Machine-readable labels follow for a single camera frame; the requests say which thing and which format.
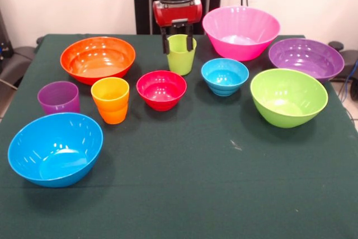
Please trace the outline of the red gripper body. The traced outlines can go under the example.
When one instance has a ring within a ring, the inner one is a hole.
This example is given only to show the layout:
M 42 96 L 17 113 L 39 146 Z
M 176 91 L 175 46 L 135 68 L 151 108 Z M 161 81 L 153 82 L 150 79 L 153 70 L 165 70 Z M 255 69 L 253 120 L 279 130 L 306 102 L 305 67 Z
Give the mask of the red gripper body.
M 179 22 L 194 24 L 201 20 L 201 0 L 192 0 L 186 3 L 166 4 L 160 1 L 153 2 L 153 13 L 159 26 L 172 26 Z

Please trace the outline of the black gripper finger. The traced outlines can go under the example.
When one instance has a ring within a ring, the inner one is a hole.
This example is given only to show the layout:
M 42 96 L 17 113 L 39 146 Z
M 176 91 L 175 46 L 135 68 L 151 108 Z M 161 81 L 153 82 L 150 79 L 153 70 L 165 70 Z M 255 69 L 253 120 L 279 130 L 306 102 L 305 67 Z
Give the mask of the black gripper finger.
M 167 39 L 167 27 L 161 27 L 161 37 L 162 37 L 162 44 L 163 44 L 163 52 L 165 54 L 169 54 L 169 41 Z
M 192 24 L 187 24 L 186 25 L 186 46 L 187 46 L 187 51 L 192 51 L 193 50 L 193 25 Z

